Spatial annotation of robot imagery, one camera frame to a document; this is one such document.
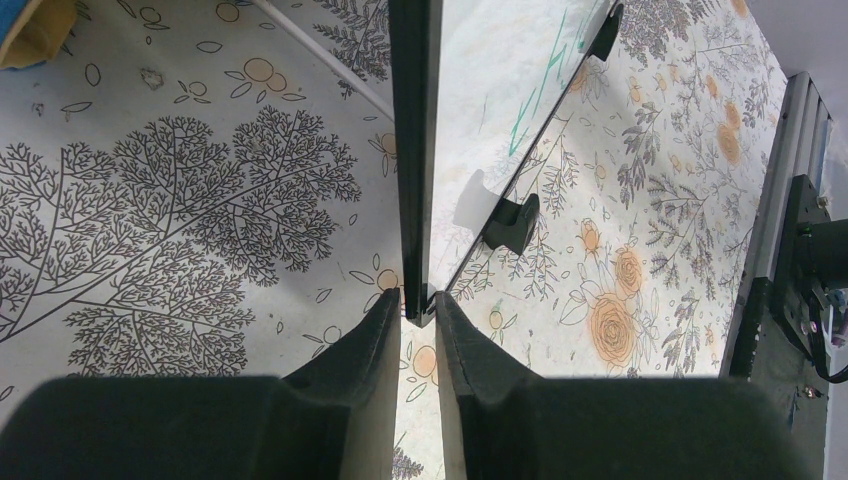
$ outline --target yellow object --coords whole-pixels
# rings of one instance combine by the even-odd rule
[[[30,1],[0,44],[0,68],[54,59],[76,19],[74,0]]]

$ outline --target patterned floor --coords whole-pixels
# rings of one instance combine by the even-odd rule
[[[390,98],[385,0],[278,6]],[[68,374],[285,375],[402,282],[361,96],[245,2],[77,8],[0,73],[0,418]],[[521,172],[527,254],[453,295],[544,375],[715,375],[784,85],[743,0],[628,2]],[[433,339],[403,327],[395,478],[444,478]]]

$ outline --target whiteboard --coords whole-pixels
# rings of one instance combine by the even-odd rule
[[[461,266],[609,8],[609,0],[444,3],[431,287],[447,287]],[[491,193],[465,195],[460,205],[460,195],[477,171]],[[458,213],[464,217],[462,225],[457,225]]]

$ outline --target black cable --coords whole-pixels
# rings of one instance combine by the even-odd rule
[[[810,348],[813,350],[813,366],[816,368],[816,373],[830,383],[843,383],[848,381],[848,367],[843,368],[838,373],[830,375],[827,371],[827,351],[824,343],[824,328],[821,324],[821,310],[814,303],[808,304],[810,309],[811,331],[807,334],[810,339]]]

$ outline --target white cable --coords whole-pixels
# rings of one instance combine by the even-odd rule
[[[371,104],[374,105],[377,110],[379,110],[389,120],[392,122],[395,121],[394,110],[389,104],[377,95],[374,90],[371,90],[371,88],[366,85],[362,79],[356,76],[355,73],[334,57],[333,54],[324,49],[324,47],[319,45],[318,42],[313,40],[306,32],[301,30],[300,27],[295,25],[289,17],[285,16],[283,12],[277,9],[277,7],[271,5],[271,2],[268,0],[253,0],[253,4],[259,7],[265,15],[268,15],[268,17],[271,18],[277,26],[288,32],[289,35],[294,37],[295,40],[300,42],[301,45],[306,47],[307,50],[312,52],[313,55],[318,57],[322,62],[330,67],[330,70],[332,70],[336,75],[342,77],[345,82],[349,83],[354,90],[359,92],[366,100],[371,102]]]

